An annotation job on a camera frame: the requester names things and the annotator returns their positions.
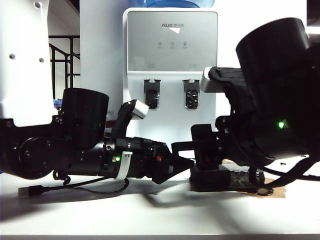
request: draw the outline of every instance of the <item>wire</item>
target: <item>wire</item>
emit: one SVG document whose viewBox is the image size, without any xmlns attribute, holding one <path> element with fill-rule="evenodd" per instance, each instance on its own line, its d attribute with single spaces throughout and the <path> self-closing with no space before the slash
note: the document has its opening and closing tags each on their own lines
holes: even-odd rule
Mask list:
<svg viewBox="0 0 320 240">
<path fill-rule="evenodd" d="M 83 186 L 83 185 L 87 185 L 87 184 L 92 184 L 92 183 L 96 183 L 102 180 L 106 180 L 109 179 L 110 177 L 100 177 L 94 180 L 90 180 L 90 181 L 83 181 L 83 182 L 79 182 L 79 183 L 75 183 L 75 184 L 69 184 L 69 185 L 64 185 L 64 186 L 42 186 L 42 185 L 36 185 L 36 186 L 29 186 L 29 187 L 21 187 L 18 189 L 18 196 L 25 198 L 25 197 L 31 197 L 31 196 L 38 196 L 43 194 L 44 192 L 49 192 L 49 191 L 55 191 L 55 190 L 61 190 L 61 189 L 72 189 L 72 190 L 83 190 L 86 192 L 90 192 L 93 194 L 116 194 L 116 193 L 120 193 L 122 191 L 124 191 L 128 185 L 129 185 L 129 180 L 127 178 L 124 179 L 124 186 L 122 188 L 120 188 L 119 190 L 115 190 L 112 192 L 100 192 L 100 191 L 93 191 L 93 190 L 89 190 L 83 187 L 79 187 L 79 186 Z"/>
<path fill-rule="evenodd" d="M 299 161 L 293 168 L 291 168 L 285 175 L 291 175 L 291 174 L 295 174 L 295 175 L 302 175 L 303 173 L 305 173 L 308 169 L 310 169 L 317 161 L 314 160 L 311 157 L 307 157 L 302 159 L 301 161 Z M 288 178 L 285 176 L 281 176 L 278 179 L 267 183 L 267 184 L 261 184 L 257 181 L 256 178 L 256 172 L 257 169 L 255 167 L 250 167 L 249 169 L 249 181 L 254 184 L 257 187 L 261 187 L 261 188 L 278 188 L 278 187 L 282 187 L 285 186 L 289 183 L 294 182 L 297 178 Z"/>
<path fill-rule="evenodd" d="M 308 169 L 310 169 L 316 162 L 319 162 L 319 158 L 317 158 L 319 156 L 319 154 L 316 154 L 317 157 L 312 156 L 312 157 L 308 157 L 308 158 L 304 158 L 301 161 L 299 161 L 292 169 L 290 169 L 288 172 L 282 172 L 282 171 L 277 171 L 277 170 L 273 170 L 270 168 L 267 168 L 263 165 L 259 165 L 256 162 L 254 162 L 253 159 L 251 159 L 250 155 L 245 151 L 245 149 L 240 145 L 239 146 L 240 151 L 246 156 L 247 160 L 249 161 L 249 163 L 251 164 L 250 167 L 252 168 L 252 172 L 254 171 L 253 169 L 260 169 L 263 170 L 264 172 L 267 172 L 269 174 L 273 174 L 285 179 L 290 179 L 293 182 L 295 180 L 306 180 L 306 181 L 317 181 L 320 182 L 320 176 L 315 176 L 315 175 L 303 175 L 304 172 L 306 172 Z M 310 165 L 307 169 L 305 169 L 304 171 L 302 171 L 300 174 L 297 174 L 297 171 L 295 171 L 296 168 L 298 168 L 301 163 L 305 161 L 305 165 Z M 277 181 L 275 184 L 278 184 L 282 181 L 283 179 L 276 179 L 275 181 Z"/>
<path fill-rule="evenodd" d="M 102 180 L 106 180 L 106 179 L 109 179 L 109 178 L 110 177 L 104 176 L 104 177 L 100 177 L 100 178 L 93 179 L 93 180 L 90 180 L 90 181 L 83 181 L 83 182 L 74 183 L 74 184 L 67 184 L 67 185 L 64 185 L 64 186 L 52 186 L 52 187 L 49 187 L 49 191 L 60 190 L 60 189 L 68 189 L 68 188 L 76 188 L 76 187 L 79 187 L 79 186 L 100 182 Z"/>
<path fill-rule="evenodd" d="M 104 192 L 104 191 L 94 191 L 94 190 L 90 190 L 84 187 L 68 187 L 68 189 L 72 189 L 72 190 L 82 190 L 82 191 L 86 191 L 92 194 L 101 194 L 101 195 L 109 195 L 109 194 L 118 194 L 123 192 L 128 186 L 129 186 L 129 180 L 127 178 L 124 179 L 124 186 L 118 190 L 115 191 L 110 191 L 110 192 Z"/>
</svg>

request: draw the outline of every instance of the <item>white wall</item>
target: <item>white wall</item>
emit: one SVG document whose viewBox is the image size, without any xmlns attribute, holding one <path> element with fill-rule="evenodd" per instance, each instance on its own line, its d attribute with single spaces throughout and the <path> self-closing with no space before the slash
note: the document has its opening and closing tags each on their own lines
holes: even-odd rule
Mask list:
<svg viewBox="0 0 320 240">
<path fill-rule="evenodd" d="M 79 12 L 68 0 L 51 0 L 48 11 L 48 32 L 49 35 L 79 35 L 80 17 Z M 68 39 L 49 39 L 49 42 L 66 53 L 70 52 Z M 80 40 L 74 40 L 73 51 L 80 53 Z M 63 59 L 60 53 L 55 54 L 56 59 Z M 81 72 L 80 60 L 73 59 L 73 73 Z M 81 87 L 80 76 L 73 77 L 73 86 Z M 62 99 L 65 89 L 65 64 L 63 62 L 55 64 L 55 98 Z"/>
<path fill-rule="evenodd" d="M 128 0 L 80 0 L 81 86 L 109 96 L 108 120 L 123 99 L 122 15 Z"/>
</svg>

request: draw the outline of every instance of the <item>robotic arm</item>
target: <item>robotic arm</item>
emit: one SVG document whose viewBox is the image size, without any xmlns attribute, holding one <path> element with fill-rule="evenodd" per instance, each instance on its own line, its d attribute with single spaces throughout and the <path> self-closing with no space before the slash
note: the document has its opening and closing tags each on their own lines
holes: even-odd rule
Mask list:
<svg viewBox="0 0 320 240">
<path fill-rule="evenodd" d="M 15 18 L 23 12 L 9 14 L 10 6 L 19 6 L 16 0 L 0 3 L 4 4 L 1 6 L 3 18 Z M 49 1 L 44 0 L 38 5 L 26 5 L 26 10 L 41 16 L 45 26 L 48 4 Z M 44 31 L 29 36 L 34 38 L 29 42 L 35 44 L 34 47 L 15 48 L 13 46 L 21 44 L 13 41 L 19 31 L 11 28 L 21 29 L 24 23 L 28 24 L 26 28 Z M 24 118 L 32 118 L 24 103 L 24 97 L 30 94 L 23 86 L 20 86 L 22 91 L 16 91 L 16 83 L 26 76 L 32 84 L 25 87 L 40 86 L 34 92 L 35 97 L 45 99 L 47 106 L 53 105 L 49 53 L 39 61 L 32 58 L 28 71 L 19 70 L 28 61 L 24 56 L 33 54 L 29 49 L 33 51 L 38 43 L 44 50 L 48 49 L 48 31 L 43 26 L 35 28 L 28 21 L 18 22 L 17 26 L 1 26 L 0 32 L 6 35 L 6 41 L 0 45 L 3 61 L 0 64 L 0 169 L 5 173 L 38 179 L 53 171 L 54 179 L 63 180 L 66 186 L 69 175 L 117 180 L 147 176 L 161 184 L 191 168 L 190 179 L 199 191 L 273 188 L 295 179 L 320 180 L 317 176 L 303 175 L 320 159 L 320 46 L 310 45 L 299 19 L 273 21 L 245 36 L 236 48 L 241 69 L 209 67 L 204 70 L 202 90 L 224 92 L 231 104 L 231 113 L 217 118 L 217 132 L 212 132 L 209 124 L 194 125 L 192 141 L 172 144 L 173 153 L 163 142 L 126 137 L 130 120 L 143 119 L 148 111 L 137 100 L 121 106 L 112 133 L 104 136 L 109 98 L 87 89 L 66 89 L 59 115 L 51 114 L 50 109 L 43 113 L 53 115 L 51 123 L 41 124 L 35 119 L 30 124 L 21 124 Z M 20 49 L 26 52 L 19 54 Z M 179 156 L 179 151 L 184 150 L 194 150 L 196 164 Z M 265 167 L 276 159 L 301 155 L 309 157 L 287 173 Z M 226 169 L 222 165 L 223 159 L 248 166 L 248 170 L 239 176 L 238 168 Z M 262 170 L 281 177 L 265 185 Z"/>
<path fill-rule="evenodd" d="M 161 184 L 193 166 L 192 160 L 172 155 L 163 142 L 125 137 L 131 118 L 144 118 L 148 111 L 137 100 L 121 106 L 111 136 L 104 137 L 108 100 L 100 92 L 68 88 L 61 114 L 48 125 L 16 127 L 13 119 L 0 119 L 0 169 L 25 179 L 53 171 L 64 184 L 69 175 L 117 180 L 147 176 Z"/>
</svg>

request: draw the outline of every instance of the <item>black cylindrical motor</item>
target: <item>black cylindrical motor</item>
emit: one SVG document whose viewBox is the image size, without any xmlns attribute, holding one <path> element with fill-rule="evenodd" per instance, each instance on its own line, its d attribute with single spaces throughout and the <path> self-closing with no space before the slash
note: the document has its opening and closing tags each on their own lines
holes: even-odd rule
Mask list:
<svg viewBox="0 0 320 240">
<path fill-rule="evenodd" d="M 103 137 L 109 97 L 101 92 L 67 88 L 62 101 L 63 136 L 77 148 L 93 148 Z"/>
<path fill-rule="evenodd" d="M 286 73 L 302 70 L 302 58 L 311 46 L 302 21 L 283 18 L 260 26 L 237 45 L 236 53 L 253 103 L 261 117 L 284 111 L 288 85 Z"/>
<path fill-rule="evenodd" d="M 247 132 L 266 158 L 308 154 L 320 134 L 320 77 L 311 49 L 297 18 L 267 23 L 236 47 L 255 107 Z"/>
</svg>

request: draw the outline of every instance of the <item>white tape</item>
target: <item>white tape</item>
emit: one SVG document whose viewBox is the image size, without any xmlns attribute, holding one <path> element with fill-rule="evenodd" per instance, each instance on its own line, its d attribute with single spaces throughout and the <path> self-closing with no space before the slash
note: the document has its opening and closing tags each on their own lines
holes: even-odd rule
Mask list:
<svg viewBox="0 0 320 240">
<path fill-rule="evenodd" d="M 115 180 L 123 180 L 126 178 L 131 161 L 132 151 L 123 151 L 121 155 L 121 163 L 118 175 L 114 178 Z"/>
</svg>

